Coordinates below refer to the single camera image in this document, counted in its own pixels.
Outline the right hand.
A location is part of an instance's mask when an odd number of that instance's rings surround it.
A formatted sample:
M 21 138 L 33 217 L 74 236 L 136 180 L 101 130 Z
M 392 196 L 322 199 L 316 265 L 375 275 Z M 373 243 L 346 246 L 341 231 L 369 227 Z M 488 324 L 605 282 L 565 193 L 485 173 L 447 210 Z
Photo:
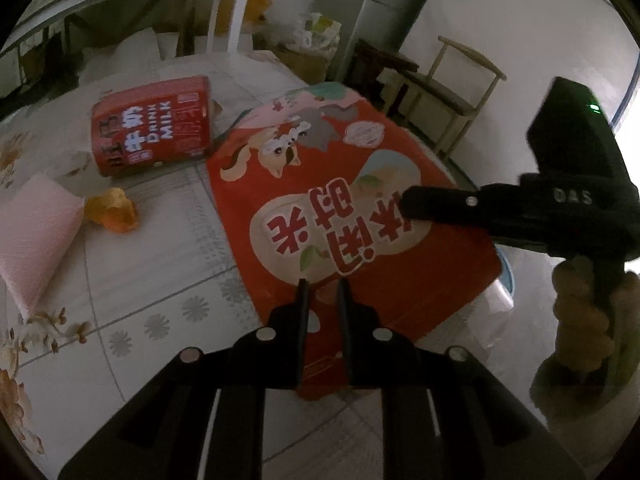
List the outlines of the right hand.
M 586 258 L 566 260 L 553 270 L 556 358 L 579 373 L 608 361 L 614 370 L 632 374 L 639 366 L 639 275 L 624 275 L 608 300 L 611 313 L 597 306 L 593 282 Z

